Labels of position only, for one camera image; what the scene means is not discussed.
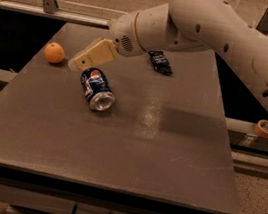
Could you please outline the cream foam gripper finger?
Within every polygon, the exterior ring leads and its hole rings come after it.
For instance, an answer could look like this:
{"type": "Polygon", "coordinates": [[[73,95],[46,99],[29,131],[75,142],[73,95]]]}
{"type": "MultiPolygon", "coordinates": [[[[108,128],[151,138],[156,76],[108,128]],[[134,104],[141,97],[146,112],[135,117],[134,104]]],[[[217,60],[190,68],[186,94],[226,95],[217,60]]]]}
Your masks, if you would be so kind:
{"type": "Polygon", "coordinates": [[[80,72],[84,68],[84,63],[82,62],[82,59],[73,57],[68,61],[68,65],[71,71],[80,72]]]}

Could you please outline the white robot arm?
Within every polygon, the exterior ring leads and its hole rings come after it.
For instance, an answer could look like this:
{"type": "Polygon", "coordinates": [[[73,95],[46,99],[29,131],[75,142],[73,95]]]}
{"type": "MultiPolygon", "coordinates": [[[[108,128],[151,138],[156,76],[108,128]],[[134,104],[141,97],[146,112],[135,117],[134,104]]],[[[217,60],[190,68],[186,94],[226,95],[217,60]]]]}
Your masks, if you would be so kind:
{"type": "Polygon", "coordinates": [[[69,60],[73,71],[151,50],[212,49],[268,112],[268,38],[249,27],[227,0],[170,0],[109,22],[109,37],[95,39],[69,60]]]}

